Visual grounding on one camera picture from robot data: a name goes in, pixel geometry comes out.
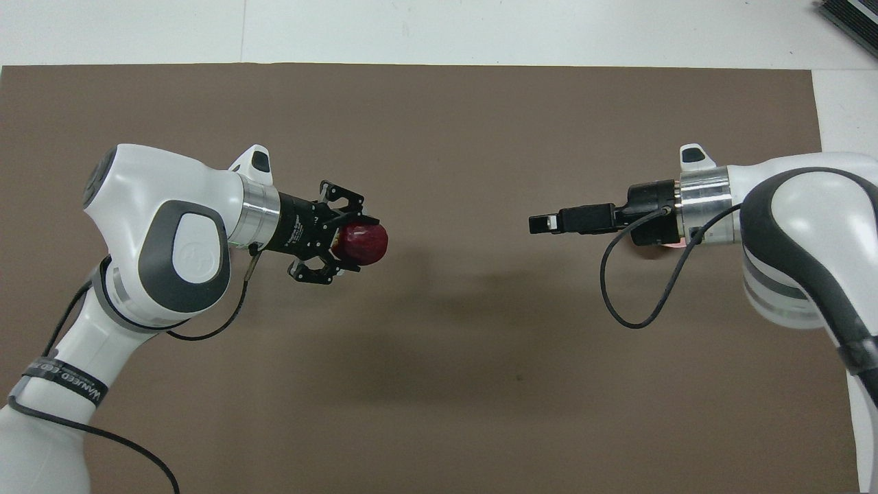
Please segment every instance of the black strap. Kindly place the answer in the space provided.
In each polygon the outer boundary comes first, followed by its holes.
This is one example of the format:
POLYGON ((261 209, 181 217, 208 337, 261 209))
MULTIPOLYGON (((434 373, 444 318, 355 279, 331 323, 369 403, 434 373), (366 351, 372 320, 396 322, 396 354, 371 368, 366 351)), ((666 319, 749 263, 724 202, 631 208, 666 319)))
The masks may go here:
POLYGON ((59 384, 86 398, 96 407, 101 404, 109 389, 97 377, 73 367, 67 362, 48 357, 38 357, 21 375, 39 377, 59 384))
POLYGON ((878 337, 870 336, 859 341, 842 344, 838 355, 845 362, 851 375, 858 375, 878 368, 878 337))

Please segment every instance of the red apple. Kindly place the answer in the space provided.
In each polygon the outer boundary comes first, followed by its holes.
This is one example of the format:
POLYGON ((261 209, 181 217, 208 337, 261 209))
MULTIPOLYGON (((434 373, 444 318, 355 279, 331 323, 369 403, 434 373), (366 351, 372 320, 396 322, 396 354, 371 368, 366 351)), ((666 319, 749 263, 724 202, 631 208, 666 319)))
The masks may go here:
POLYGON ((377 263, 387 252, 387 230, 381 225, 348 223, 338 232, 332 253, 356 265, 377 263))

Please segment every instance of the wrist strap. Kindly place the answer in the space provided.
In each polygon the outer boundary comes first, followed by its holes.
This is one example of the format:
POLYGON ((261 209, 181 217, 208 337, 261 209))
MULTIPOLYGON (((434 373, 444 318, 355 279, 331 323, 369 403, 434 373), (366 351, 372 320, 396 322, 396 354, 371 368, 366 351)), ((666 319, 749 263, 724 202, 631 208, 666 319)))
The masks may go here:
POLYGON ((101 404, 109 390, 97 377, 67 362, 48 357, 38 357, 21 375, 59 384, 94 403, 95 407, 101 404))

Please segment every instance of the black cable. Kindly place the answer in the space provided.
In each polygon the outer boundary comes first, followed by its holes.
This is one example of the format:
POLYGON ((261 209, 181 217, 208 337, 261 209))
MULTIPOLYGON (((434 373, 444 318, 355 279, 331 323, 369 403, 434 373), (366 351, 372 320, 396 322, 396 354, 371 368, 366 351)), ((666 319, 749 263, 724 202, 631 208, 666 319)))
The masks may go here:
POLYGON ((613 318, 616 321, 618 321, 619 324, 621 324, 622 326, 625 326, 626 328, 631 328, 632 330, 639 330, 641 328, 648 326, 653 321, 655 321, 656 317, 659 316, 659 312, 661 312, 661 309, 664 308, 665 302, 667 301, 668 295, 671 294, 671 290, 673 289, 674 283, 676 283, 677 278, 680 277, 680 271, 682 271, 683 264, 686 262, 686 259, 689 257, 689 254, 692 253, 692 249, 694 249, 696 245, 701 243, 702 239, 704 238, 704 234, 707 233, 707 231, 710 227, 717 224, 720 220, 722 220, 724 217, 728 216, 729 214, 732 214, 735 211, 738 211, 740 208, 741 208, 741 205, 737 204, 735 206, 732 206, 732 207, 729 207, 729 208, 723 210, 722 213, 717 214, 716 216, 711 218, 710 221, 704 223, 704 226, 702 226, 701 228, 699 228, 695 231, 694 235, 692 235, 691 240, 686 245, 686 249, 684 249, 683 253, 680 254, 680 259, 677 260, 677 265, 676 265, 676 267, 674 267, 673 272, 671 273, 671 279, 668 280, 667 285, 665 286, 665 291, 662 293, 661 298, 658 299, 658 303, 656 304, 655 309, 653 309, 652 313, 649 314, 649 316, 646 317, 646 319, 644 319, 640 323, 631 323, 629 321, 626 321, 613 308, 613 304, 612 304, 612 302, 610 302, 609 295, 607 294, 607 279, 606 279, 607 259, 609 258, 609 253, 613 250, 613 247, 615 247, 615 245, 617 243, 619 243, 619 241, 622 240, 623 237, 628 235, 628 233, 631 232, 631 230, 639 227, 640 225, 642 225, 646 222, 650 222, 650 221, 652 221, 655 218, 658 218, 660 216, 667 216, 668 214, 671 213, 671 208, 665 206, 665 207, 662 207, 661 209, 657 209, 657 210, 653 211, 652 213, 649 213, 648 215, 644 216, 643 218, 640 218, 637 221, 632 222, 630 225, 628 225, 622 231, 620 231, 619 234, 613 239, 613 241, 609 243, 609 245, 607 246, 607 249, 604 251, 603 258, 601 259, 601 296, 603 297, 604 304, 607 306, 607 310, 609 310, 610 315, 613 316, 613 318))
POLYGON ((183 341, 203 341, 203 340, 206 340, 208 338, 213 338, 213 337, 217 336, 218 334, 220 334, 221 332, 225 331, 226 328, 232 324, 232 321, 234 321, 235 318, 238 317, 238 313, 241 312, 241 307, 243 307, 243 305, 244 305, 244 297, 247 296, 247 284, 250 282, 250 277, 253 276, 253 270, 256 268, 256 263, 259 262, 259 257, 262 256, 262 253, 260 251, 256 251, 254 246, 251 245, 250 246, 250 255, 252 256, 252 258, 250 259, 250 266, 248 266, 247 272, 244 274, 244 283, 241 285, 241 298, 238 299, 238 307, 234 308, 234 312, 223 323, 223 325, 221 325, 216 330, 213 330, 209 333, 206 333, 203 335, 198 335, 198 336, 186 336, 186 335, 182 335, 182 334, 175 332, 175 331, 165 331, 165 332, 168 333, 170 336, 172 336, 176 339, 182 339, 183 341))
MULTIPOLYGON (((49 352, 52 351, 52 347, 55 344, 55 341, 58 339, 58 335, 61 334, 61 328, 64 327, 64 324, 70 318, 70 314, 73 312, 73 308, 76 306, 76 303, 79 302, 80 299, 89 291, 91 288, 91 280, 86 281, 73 295, 73 298, 70 300, 70 303, 67 306, 67 309, 64 310, 64 315, 61 317, 61 320, 58 321, 58 324, 55 326, 55 329, 52 333, 52 337, 49 339, 46 349, 42 353, 42 357, 46 357, 49 352)), ((56 415, 52 415, 50 413, 45 413, 44 411, 35 410, 33 408, 24 406, 16 400, 14 394, 10 394, 6 399, 7 404, 9 404, 10 408, 17 411, 18 413, 22 413, 24 415, 39 418, 41 420, 46 420, 47 422, 51 422, 53 424, 64 425, 66 427, 70 427, 71 429, 76 429, 78 431, 88 432, 91 434, 95 434, 97 436, 101 436, 103 438, 107 438, 108 440, 114 440, 123 446, 130 447, 134 451, 146 456, 152 463, 155 463, 159 469, 165 474, 165 476, 170 480, 171 486, 174 488, 174 494, 180 494, 180 485, 176 481, 176 477, 174 477, 174 473, 170 471, 168 465, 164 463, 158 456, 150 452, 145 447, 137 444, 132 440, 128 440, 114 434, 109 431, 105 431, 103 429, 98 429, 97 427, 93 427, 91 425, 80 424, 78 422, 74 422, 73 420, 68 420, 63 417, 58 417, 56 415)))
POLYGON ((67 322, 67 319, 70 317, 70 313, 73 312, 73 307, 76 306, 76 303, 79 302, 79 299, 83 298, 89 288, 91 288, 91 280, 83 283, 78 290, 76 290, 76 294, 73 295, 73 299, 67 305, 67 310, 64 311, 64 315, 61 316, 61 320, 58 321, 58 325, 55 326, 55 331, 52 333, 52 337, 49 339, 49 342, 46 344, 46 349, 43 350, 41 357, 46 357, 49 352, 52 351, 52 347, 54 346, 55 341, 58 339, 58 335, 61 334, 61 328, 64 327, 64 323, 67 322))
POLYGON ((162 461, 158 456, 151 453, 148 449, 137 444, 136 442, 134 442, 132 440, 127 440, 127 439, 123 438, 122 436, 119 436, 119 435, 114 434, 114 433, 109 432, 109 431, 105 431, 104 429, 98 429, 97 427, 92 427, 91 425, 80 424, 80 423, 74 422, 72 420, 67 420, 66 418, 58 417, 58 416, 55 416, 55 415, 52 415, 49 413, 45 413, 43 411, 39 411, 39 410, 35 410, 33 408, 30 408, 30 407, 26 407, 23 404, 20 404, 19 402, 17 402, 15 399, 15 396, 12 396, 12 395, 9 395, 6 402, 9 404, 9 406, 13 410, 17 411, 18 413, 23 413, 25 415, 29 415, 29 416, 35 417, 35 418, 41 418, 43 420, 46 420, 48 422, 53 422, 55 424, 65 425, 67 427, 70 427, 71 429, 76 429, 79 431, 95 434, 96 436, 101 436, 102 438, 107 438, 108 440, 114 440, 123 446, 130 447, 134 451, 146 456, 152 463, 155 463, 158 466, 158 468, 162 469, 162 472, 164 472, 165 476, 168 477, 168 480, 170 480, 171 486, 173 486, 173 488, 174 488, 174 494, 180 494, 180 485, 176 482, 176 477, 174 477, 174 473, 170 471, 170 468, 168 468, 168 465, 166 465, 164 463, 164 461, 162 461))
POLYGON ((209 333, 206 333, 203 335, 198 335, 198 336, 186 336, 186 335, 182 335, 180 333, 174 332, 174 331, 165 331, 165 332, 167 332, 170 336, 172 336, 176 339, 182 339, 183 341, 202 341, 202 340, 205 340, 208 338, 213 338, 213 337, 217 336, 221 332, 225 331, 226 328, 232 324, 232 321, 234 321, 234 319, 238 316, 238 313, 241 312, 241 307, 244 305, 244 297, 247 296, 247 284, 248 284, 248 281, 244 280, 244 284, 241 286, 241 298, 238 300, 238 307, 234 308, 234 312, 228 318, 228 320, 226 320, 223 323, 223 325, 221 325, 216 330, 213 330, 209 333))

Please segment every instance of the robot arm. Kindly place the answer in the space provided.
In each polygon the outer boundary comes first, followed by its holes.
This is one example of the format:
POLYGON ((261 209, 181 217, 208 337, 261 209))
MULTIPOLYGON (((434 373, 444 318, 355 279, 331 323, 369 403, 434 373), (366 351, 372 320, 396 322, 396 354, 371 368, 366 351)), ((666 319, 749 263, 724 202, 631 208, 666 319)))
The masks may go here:
MULTIPOLYGON (((561 209, 530 218, 531 233, 618 231, 662 207, 670 214, 631 230, 635 244, 691 242, 711 218, 740 211, 702 231, 703 243, 741 243, 745 293, 770 321, 825 327, 850 375, 861 484, 874 471, 878 431, 878 160, 852 153, 775 158, 717 167, 701 146, 680 148, 677 181, 633 185, 628 203, 561 209), (864 433, 871 422, 871 431, 864 433)), ((872 481, 871 491, 878 491, 872 481)))
POLYGON ((263 250, 290 254, 296 281, 327 285, 378 261, 387 245, 362 195, 326 181, 318 200, 279 193, 261 146, 219 171, 120 144, 89 178, 83 207, 110 255, 83 286, 83 308, 65 337, 24 371, 0 409, 1 492, 89 492, 82 431, 95 431, 87 424, 134 350, 220 300, 229 247, 255 258, 263 250), (346 204, 333 207, 338 200, 346 204), (322 267, 305 265, 314 258, 322 267))

